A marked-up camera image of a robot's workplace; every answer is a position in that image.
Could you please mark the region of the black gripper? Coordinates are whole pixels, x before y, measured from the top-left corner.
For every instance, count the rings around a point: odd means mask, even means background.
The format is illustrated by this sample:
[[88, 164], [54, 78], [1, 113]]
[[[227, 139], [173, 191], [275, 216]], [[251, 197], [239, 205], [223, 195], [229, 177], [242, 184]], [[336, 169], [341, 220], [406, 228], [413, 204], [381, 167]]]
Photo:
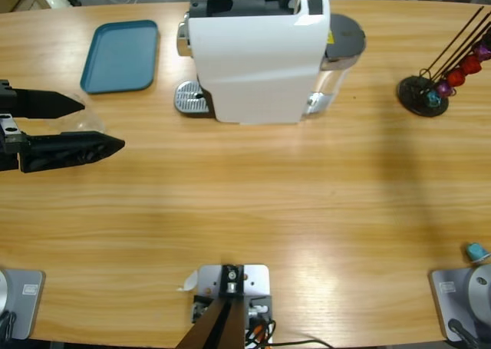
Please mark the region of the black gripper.
[[85, 109], [55, 91], [14, 89], [1, 80], [1, 171], [34, 173], [96, 163], [112, 156], [125, 141], [97, 131], [25, 136], [16, 117], [58, 119]]

